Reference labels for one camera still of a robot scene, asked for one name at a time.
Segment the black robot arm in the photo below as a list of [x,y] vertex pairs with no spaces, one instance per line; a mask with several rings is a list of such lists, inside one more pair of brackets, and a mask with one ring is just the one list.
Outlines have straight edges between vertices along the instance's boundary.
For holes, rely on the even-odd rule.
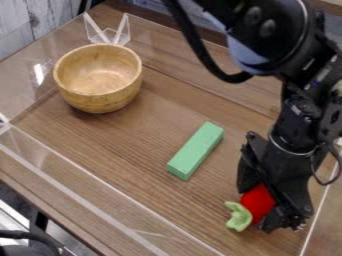
[[251,132],[242,146],[238,191],[253,224],[270,233],[297,229],[313,216],[309,182],[327,186],[318,169],[337,156],[342,136],[342,51],[325,35],[307,0],[195,0],[227,33],[235,75],[282,81],[281,112],[269,135]]

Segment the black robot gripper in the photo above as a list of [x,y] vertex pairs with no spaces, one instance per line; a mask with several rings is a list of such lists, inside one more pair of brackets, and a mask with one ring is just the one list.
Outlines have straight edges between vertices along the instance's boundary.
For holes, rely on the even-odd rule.
[[274,130],[269,138],[249,132],[241,149],[237,189],[246,193],[263,184],[277,205],[258,222],[266,233],[278,229],[301,230],[313,216],[309,181],[327,155],[313,132],[286,134]]

